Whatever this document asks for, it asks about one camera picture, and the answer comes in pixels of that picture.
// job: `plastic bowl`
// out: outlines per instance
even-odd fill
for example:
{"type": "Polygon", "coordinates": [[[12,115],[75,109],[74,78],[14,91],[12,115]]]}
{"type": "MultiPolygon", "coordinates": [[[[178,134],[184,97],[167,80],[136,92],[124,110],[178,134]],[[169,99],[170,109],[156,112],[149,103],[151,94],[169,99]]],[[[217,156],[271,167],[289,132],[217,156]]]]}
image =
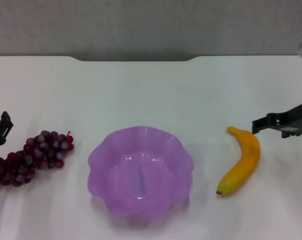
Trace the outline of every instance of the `plastic bowl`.
{"type": "Polygon", "coordinates": [[[161,218],[190,194],[193,159],[177,137],[154,127],[109,134],[88,163],[88,190],[119,218],[161,218]]]}

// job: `banana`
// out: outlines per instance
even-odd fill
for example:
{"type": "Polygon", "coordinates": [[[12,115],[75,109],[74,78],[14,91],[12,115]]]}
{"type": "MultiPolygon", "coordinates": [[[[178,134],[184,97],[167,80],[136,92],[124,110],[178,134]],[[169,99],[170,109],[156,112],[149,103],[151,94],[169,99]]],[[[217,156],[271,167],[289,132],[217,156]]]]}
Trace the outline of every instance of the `banana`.
{"type": "Polygon", "coordinates": [[[254,172],[260,159],[260,144],[251,132],[232,126],[226,131],[236,137],[241,146],[242,156],[221,179],[216,190],[219,195],[228,195],[239,189],[254,172]]]}

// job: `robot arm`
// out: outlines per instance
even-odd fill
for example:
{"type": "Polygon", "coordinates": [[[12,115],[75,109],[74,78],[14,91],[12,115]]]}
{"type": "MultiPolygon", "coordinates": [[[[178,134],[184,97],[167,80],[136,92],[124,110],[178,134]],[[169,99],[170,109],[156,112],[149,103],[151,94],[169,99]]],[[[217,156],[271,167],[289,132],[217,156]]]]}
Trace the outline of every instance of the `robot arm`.
{"type": "Polygon", "coordinates": [[[13,123],[11,122],[11,117],[6,111],[4,111],[1,115],[1,120],[0,120],[0,146],[5,144],[6,137],[9,134],[12,127],[13,127],[13,123]]]}
{"type": "Polygon", "coordinates": [[[283,139],[300,136],[302,134],[302,104],[286,112],[269,113],[252,122],[253,134],[264,129],[281,131],[283,139]]]}

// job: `table surface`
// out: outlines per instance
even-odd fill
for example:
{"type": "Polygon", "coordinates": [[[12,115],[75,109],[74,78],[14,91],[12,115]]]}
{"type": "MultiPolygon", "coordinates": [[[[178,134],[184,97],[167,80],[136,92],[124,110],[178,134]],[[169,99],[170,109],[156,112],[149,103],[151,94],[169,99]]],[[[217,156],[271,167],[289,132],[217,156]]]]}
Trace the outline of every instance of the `table surface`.
{"type": "Polygon", "coordinates": [[[71,130],[63,170],[0,188],[0,240],[302,240],[302,136],[257,134],[261,159],[249,181],[217,197],[241,155],[228,126],[302,104],[302,58],[210,56],[186,62],[83,62],[0,57],[0,116],[14,127],[0,157],[42,130],[71,130]],[[154,222],[117,219],[87,189],[91,151],[109,133],[152,126],[177,136],[195,168],[188,202],[154,222]]]}

